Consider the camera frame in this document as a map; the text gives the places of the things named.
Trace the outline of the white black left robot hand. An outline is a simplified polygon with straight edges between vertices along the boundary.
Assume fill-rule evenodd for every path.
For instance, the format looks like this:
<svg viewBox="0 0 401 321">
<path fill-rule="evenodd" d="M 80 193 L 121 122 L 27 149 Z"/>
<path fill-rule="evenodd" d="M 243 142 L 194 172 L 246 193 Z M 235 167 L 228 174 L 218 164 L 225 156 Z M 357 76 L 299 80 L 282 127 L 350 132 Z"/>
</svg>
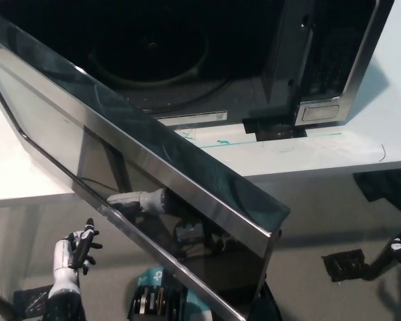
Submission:
<svg viewBox="0 0 401 321">
<path fill-rule="evenodd" d="M 90 266 L 96 264 L 95 259 L 90 255 L 90 250 L 103 248 L 102 244 L 94 242 L 94 237 L 99 234 L 94 220 L 89 218 L 83 230 L 71 232 L 55 244 L 53 253 L 54 283 L 48 298 L 59 294 L 81 294 L 79 270 L 87 275 Z"/>
</svg>

